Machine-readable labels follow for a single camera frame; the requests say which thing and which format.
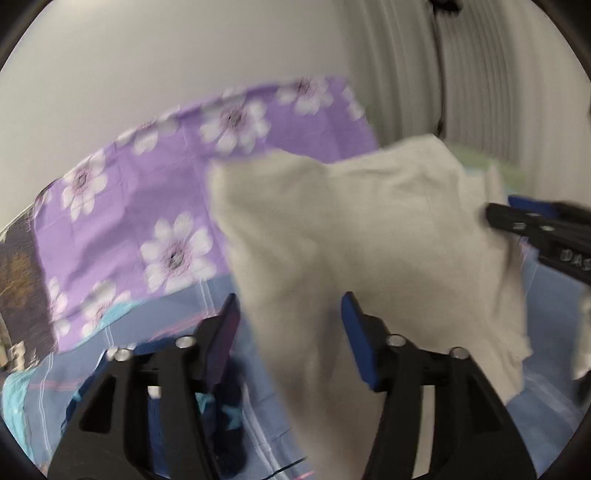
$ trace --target white wall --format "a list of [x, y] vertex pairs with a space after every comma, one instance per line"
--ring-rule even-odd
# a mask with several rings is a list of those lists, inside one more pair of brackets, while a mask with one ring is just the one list
[[0, 70], [0, 229], [129, 127], [314, 73], [349, 73], [332, 0], [54, 0]]

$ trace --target metal screw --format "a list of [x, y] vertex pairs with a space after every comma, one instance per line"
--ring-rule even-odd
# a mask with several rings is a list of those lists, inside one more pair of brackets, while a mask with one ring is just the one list
[[470, 352], [461, 346], [457, 346], [452, 348], [449, 352], [452, 358], [457, 358], [458, 360], [465, 360], [466, 358], [470, 358]]
[[127, 350], [127, 348], [120, 348], [115, 352], [113, 358], [118, 362], [126, 362], [132, 356], [131, 350]]
[[158, 400], [161, 397], [160, 387], [158, 385], [149, 385], [148, 395], [152, 400]]
[[406, 345], [406, 338], [404, 338], [402, 335], [390, 335], [386, 339], [386, 344], [388, 346], [401, 347]]
[[178, 348], [189, 348], [190, 346], [195, 345], [197, 340], [195, 337], [186, 336], [177, 338], [177, 341], [174, 343]]

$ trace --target white curtain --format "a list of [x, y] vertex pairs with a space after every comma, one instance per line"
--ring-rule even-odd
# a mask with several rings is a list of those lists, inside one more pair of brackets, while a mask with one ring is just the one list
[[591, 205], [591, 83], [532, 0], [464, 0], [437, 16], [427, 0], [339, 0], [383, 144], [434, 132], [444, 79], [445, 139], [518, 164], [524, 193]]

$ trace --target green cloth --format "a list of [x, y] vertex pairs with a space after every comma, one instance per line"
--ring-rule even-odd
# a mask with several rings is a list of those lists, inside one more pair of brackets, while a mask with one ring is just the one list
[[486, 170], [492, 163], [496, 163], [510, 193], [519, 193], [523, 188], [525, 175], [515, 165], [461, 145], [446, 143], [446, 147], [467, 170]]

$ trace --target black mount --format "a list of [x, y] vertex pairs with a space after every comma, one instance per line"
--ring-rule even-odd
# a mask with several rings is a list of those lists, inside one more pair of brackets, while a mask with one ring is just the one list
[[219, 383], [240, 320], [228, 297], [220, 315], [148, 355], [117, 351], [71, 418], [49, 480], [161, 479], [150, 471], [147, 387], [160, 387], [164, 455], [174, 480], [219, 480], [195, 393]]
[[374, 349], [373, 390], [387, 393], [363, 480], [412, 478], [424, 385], [435, 386], [435, 431], [430, 471], [419, 478], [535, 480], [519, 431], [467, 350], [443, 355], [418, 349], [363, 314], [352, 293], [345, 299]]

